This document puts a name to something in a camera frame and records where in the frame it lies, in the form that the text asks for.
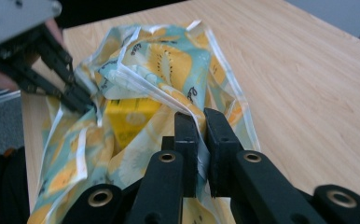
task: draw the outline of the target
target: wooden table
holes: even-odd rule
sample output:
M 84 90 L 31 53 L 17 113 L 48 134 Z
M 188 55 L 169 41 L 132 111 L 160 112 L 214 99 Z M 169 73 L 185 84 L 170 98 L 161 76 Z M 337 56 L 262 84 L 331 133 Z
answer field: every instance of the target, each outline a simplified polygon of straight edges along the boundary
M 360 40 L 284 1 L 193 0 L 65 30 L 74 65 L 113 26 L 202 20 L 248 98 L 264 152 L 308 193 L 333 183 L 360 194 Z M 41 73 L 49 71 L 37 64 Z M 31 206 L 44 98 L 22 96 Z

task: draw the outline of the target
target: metal screw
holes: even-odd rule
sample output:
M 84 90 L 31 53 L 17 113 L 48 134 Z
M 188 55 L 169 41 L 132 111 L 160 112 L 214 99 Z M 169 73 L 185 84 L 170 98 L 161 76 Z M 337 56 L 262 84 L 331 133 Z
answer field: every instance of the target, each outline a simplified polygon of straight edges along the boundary
M 60 2 L 58 1 L 53 1 L 52 2 L 52 11 L 54 11 L 55 13 L 60 14 L 62 12 L 62 5 Z
M 92 207 L 102 207 L 110 203 L 113 193 L 109 189 L 97 189 L 88 198 L 88 204 Z
M 243 158 L 250 162 L 261 162 L 261 157 L 252 152 L 244 154 Z
M 163 162 L 171 162 L 176 159 L 176 156 L 172 153 L 165 153 L 162 155 L 159 155 L 159 160 Z
M 330 190 L 327 197 L 331 202 L 345 208 L 355 208 L 357 206 L 357 201 L 353 197 L 336 189 Z

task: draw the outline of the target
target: screw hole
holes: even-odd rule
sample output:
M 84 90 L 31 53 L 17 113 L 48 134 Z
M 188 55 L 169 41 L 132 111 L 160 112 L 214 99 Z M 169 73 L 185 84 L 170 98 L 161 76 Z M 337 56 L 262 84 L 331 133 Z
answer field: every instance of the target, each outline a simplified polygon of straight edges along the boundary
M 176 159 L 176 156 L 174 156 L 174 154 L 171 154 L 171 153 L 159 155 L 159 160 L 163 161 L 163 162 L 171 162 L 171 161 L 174 161 L 175 159 Z
M 247 153 L 244 156 L 244 159 L 250 162 L 260 162 L 261 157 L 254 153 Z
M 97 189 L 88 198 L 88 204 L 92 207 L 102 207 L 113 199 L 113 193 L 109 189 Z
M 357 202 L 353 197 L 339 190 L 328 191 L 327 198 L 332 203 L 345 208 L 355 208 L 357 206 Z

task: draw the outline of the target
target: crumpled plastic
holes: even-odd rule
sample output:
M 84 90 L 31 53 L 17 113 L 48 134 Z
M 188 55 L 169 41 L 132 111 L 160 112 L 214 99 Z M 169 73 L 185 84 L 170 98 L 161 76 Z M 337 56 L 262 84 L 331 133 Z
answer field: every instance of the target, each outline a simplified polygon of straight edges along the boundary
M 201 21 L 114 27 L 75 72 L 97 109 L 78 115 L 48 98 L 40 191 L 29 223 L 61 222 L 91 186 L 125 189 L 142 178 L 162 136 L 174 135 L 177 111 L 193 117 L 201 139 L 197 198 L 184 199 L 183 222 L 234 223 L 229 199 L 212 199 L 206 185 L 210 155 L 202 141 L 203 108 L 223 112 L 244 149 L 259 150 L 259 144 L 247 101 L 208 27 Z M 105 103 L 141 97 L 162 106 L 125 148 L 117 148 Z

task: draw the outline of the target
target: yellow pattern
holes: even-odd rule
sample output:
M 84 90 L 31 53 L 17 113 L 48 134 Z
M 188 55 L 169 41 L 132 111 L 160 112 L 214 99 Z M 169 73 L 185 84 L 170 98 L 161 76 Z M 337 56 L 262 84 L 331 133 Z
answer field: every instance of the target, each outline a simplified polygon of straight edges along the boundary
M 209 48 L 209 40 L 207 39 L 205 33 L 201 31 L 197 35 L 192 35 L 189 33 L 185 33 L 185 36 L 188 40 L 198 48 L 208 49 Z
M 149 60 L 145 67 L 169 85 L 182 90 L 192 66 L 189 54 L 162 44 L 150 44 Z
M 102 128 L 90 128 L 87 130 L 87 146 L 93 147 L 102 143 L 104 130 Z
M 95 81 L 96 85 L 99 85 L 102 82 L 102 79 L 104 77 L 98 72 L 94 72 L 94 75 L 95 75 L 94 81 Z
M 81 68 L 81 71 L 85 74 L 85 76 L 87 76 L 87 78 L 92 79 L 92 77 L 90 76 L 90 70 L 86 64 L 84 64 L 84 63 L 81 64 L 80 68 Z
M 66 215 L 68 208 L 70 206 L 69 202 L 76 198 L 76 192 L 78 191 L 78 187 L 71 189 L 62 199 L 61 204 L 58 207 L 58 212 L 55 217 L 57 220 L 61 220 L 62 217 Z
M 159 88 L 171 95 L 176 101 L 180 102 L 182 105 L 185 105 L 197 118 L 198 126 L 203 128 L 205 126 L 205 117 L 202 111 L 200 111 L 196 106 L 194 106 L 183 93 L 178 90 L 173 89 L 172 87 L 160 83 Z
M 229 125 L 231 125 L 233 127 L 236 123 L 238 123 L 238 121 L 243 116 L 243 109 L 242 109 L 241 104 L 239 104 L 239 102 L 236 101 L 232 105 L 232 107 L 225 112 L 225 114 L 227 115 L 227 120 L 228 120 Z
M 124 153 L 125 150 L 122 150 L 110 160 L 107 166 L 108 173 L 114 173 L 114 171 L 116 171 L 119 168 L 122 160 L 124 159 Z
M 217 60 L 216 57 L 212 57 L 210 62 L 210 72 L 213 74 L 213 78 L 215 82 L 219 85 L 223 83 L 226 78 L 226 72 L 224 71 L 223 67 L 220 65 L 220 62 Z
M 81 129 L 91 127 L 91 126 L 94 126 L 94 125 L 95 125 L 95 121 L 90 120 L 90 119 L 75 122 L 75 124 L 71 126 L 71 128 L 68 130 L 68 132 L 72 133 L 72 132 L 75 132 L 75 131 L 80 131 Z
M 73 140 L 70 142 L 70 150 L 73 152 L 73 153 L 76 153 L 78 149 L 78 135 L 73 138 Z
M 46 216 L 51 209 L 52 204 L 47 203 L 40 207 L 37 211 L 33 212 L 33 215 L 28 219 L 28 224 L 46 223 Z
M 63 143 L 64 143 L 64 139 L 62 139 L 62 140 L 59 142 L 59 145 L 58 145 L 57 148 L 55 149 L 54 154 L 52 155 L 51 165 L 52 165 L 52 163 L 54 163 L 54 162 L 56 161 L 56 159 L 58 158 L 58 155 L 59 155 L 61 149 L 63 148 Z
M 119 49 L 118 41 L 113 37 L 108 37 L 104 46 L 102 47 L 102 51 L 99 54 L 98 58 L 96 59 L 97 64 L 105 63 L 110 56 L 113 54 L 113 49 Z
M 76 118 L 62 119 L 61 122 L 58 124 L 58 127 L 57 127 L 58 131 L 52 135 L 49 144 L 54 144 L 56 142 L 61 141 L 61 139 L 66 135 L 66 133 L 68 131 L 68 129 L 65 127 L 71 127 L 71 126 L 73 126 L 74 123 L 76 123 Z
M 75 177 L 76 169 L 76 160 L 69 161 L 52 179 L 48 187 L 48 193 L 53 194 L 59 190 L 65 189 Z
M 215 223 L 215 218 L 197 199 L 185 198 L 183 206 L 183 220 L 189 221 L 188 223 Z
M 155 30 L 153 33 L 145 31 L 145 30 L 140 30 L 139 32 L 139 38 L 138 40 L 150 40 L 150 39 L 156 39 L 156 36 L 162 36 L 166 34 L 166 29 L 164 27 L 161 27 L 157 30 Z

